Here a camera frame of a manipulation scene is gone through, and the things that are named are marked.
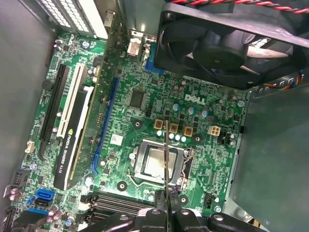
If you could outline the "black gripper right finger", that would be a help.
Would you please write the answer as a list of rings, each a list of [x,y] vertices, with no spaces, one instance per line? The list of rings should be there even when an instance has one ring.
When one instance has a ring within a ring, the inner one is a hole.
[[[263,229],[224,213],[202,217],[192,209],[183,208],[178,193],[169,193],[169,213],[174,232],[262,232]]]

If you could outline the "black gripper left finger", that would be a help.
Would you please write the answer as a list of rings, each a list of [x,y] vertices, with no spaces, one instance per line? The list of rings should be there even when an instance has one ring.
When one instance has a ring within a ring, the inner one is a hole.
[[[166,232],[166,195],[154,193],[154,204],[103,193],[87,199],[86,226],[81,232]]]

